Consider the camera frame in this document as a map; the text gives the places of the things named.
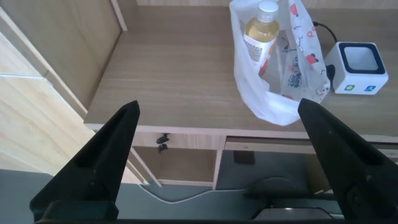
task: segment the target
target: yellow liquid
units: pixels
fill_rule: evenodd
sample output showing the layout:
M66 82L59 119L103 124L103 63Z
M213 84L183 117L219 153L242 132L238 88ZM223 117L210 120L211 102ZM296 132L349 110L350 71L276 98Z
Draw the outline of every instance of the yellow liquid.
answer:
M277 21L260 22L255 17L248 22L244 33L256 41L270 42L278 36L279 24Z

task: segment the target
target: wooden cabinet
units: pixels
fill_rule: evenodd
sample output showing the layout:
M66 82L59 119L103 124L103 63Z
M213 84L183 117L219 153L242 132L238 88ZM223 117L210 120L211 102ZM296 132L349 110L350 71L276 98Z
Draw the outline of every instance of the wooden cabinet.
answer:
M204 134L168 134L159 152L156 140L162 133L136 133L132 153L156 184L216 185L221 152L226 136Z
M110 1L0 1L0 169L55 175L94 132L83 118L121 28ZM123 182L148 184L130 162Z

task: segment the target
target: white plastic bag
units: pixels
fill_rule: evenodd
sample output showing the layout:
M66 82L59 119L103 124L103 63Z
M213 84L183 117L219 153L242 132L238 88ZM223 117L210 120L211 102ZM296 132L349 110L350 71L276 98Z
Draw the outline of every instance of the white plastic bag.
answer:
M301 0L278 2L279 35L263 79L254 71L243 41L246 24L262 0L232 0L229 4L234 38L234 76L245 104L260 119L289 125L300 119L299 101L321 102L330 89L321 47Z

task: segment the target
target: plastic bottle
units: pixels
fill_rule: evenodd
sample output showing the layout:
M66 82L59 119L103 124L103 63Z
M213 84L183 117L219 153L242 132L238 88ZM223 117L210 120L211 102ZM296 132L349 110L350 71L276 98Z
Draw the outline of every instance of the plastic bottle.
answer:
M248 22L244 31L244 42L248 47L255 71L260 76L268 66L268 58L279 33L279 24L276 21L278 9L276 2L260 2L257 16Z

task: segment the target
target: desk surface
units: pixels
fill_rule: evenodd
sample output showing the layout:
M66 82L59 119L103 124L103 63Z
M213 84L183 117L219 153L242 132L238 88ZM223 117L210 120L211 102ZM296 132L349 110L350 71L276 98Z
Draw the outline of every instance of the desk surface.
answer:
M390 79L375 96L336 95L322 105L368 141L398 142L397 10L312 9L343 41L375 42ZM138 131L308 138L301 121L276 126L243 103L233 76L227 7L139 7L121 34L85 119L99 129L125 103L138 100ZM317 29L327 53L333 39Z

